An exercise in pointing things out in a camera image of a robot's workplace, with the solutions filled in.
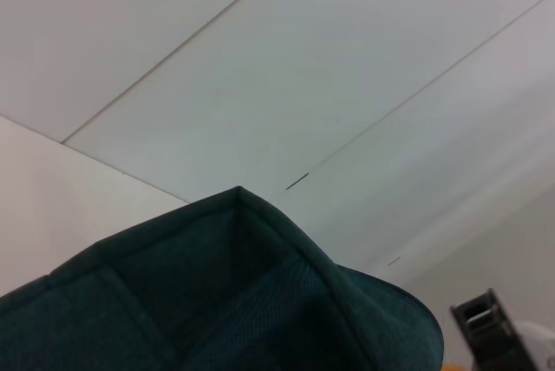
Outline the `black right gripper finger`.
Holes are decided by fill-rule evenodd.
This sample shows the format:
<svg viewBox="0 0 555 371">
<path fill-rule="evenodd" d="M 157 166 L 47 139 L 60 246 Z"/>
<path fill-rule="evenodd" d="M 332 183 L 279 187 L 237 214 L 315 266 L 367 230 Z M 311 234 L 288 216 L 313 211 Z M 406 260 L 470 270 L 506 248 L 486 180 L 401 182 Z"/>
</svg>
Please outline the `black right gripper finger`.
<svg viewBox="0 0 555 371">
<path fill-rule="evenodd" d="M 492 289 L 450 312 L 469 348 L 475 371 L 539 371 Z"/>
</svg>

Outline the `teal insulated lunch bag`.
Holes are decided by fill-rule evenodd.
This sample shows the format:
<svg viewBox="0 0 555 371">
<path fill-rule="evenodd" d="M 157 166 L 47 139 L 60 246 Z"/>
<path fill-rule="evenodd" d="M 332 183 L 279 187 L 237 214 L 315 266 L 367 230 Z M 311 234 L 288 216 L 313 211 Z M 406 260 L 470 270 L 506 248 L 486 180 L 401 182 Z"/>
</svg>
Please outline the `teal insulated lunch bag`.
<svg viewBox="0 0 555 371">
<path fill-rule="evenodd" d="M 443 354 L 422 302 L 241 187 L 0 297 L 0 371 L 440 371 Z"/>
</svg>

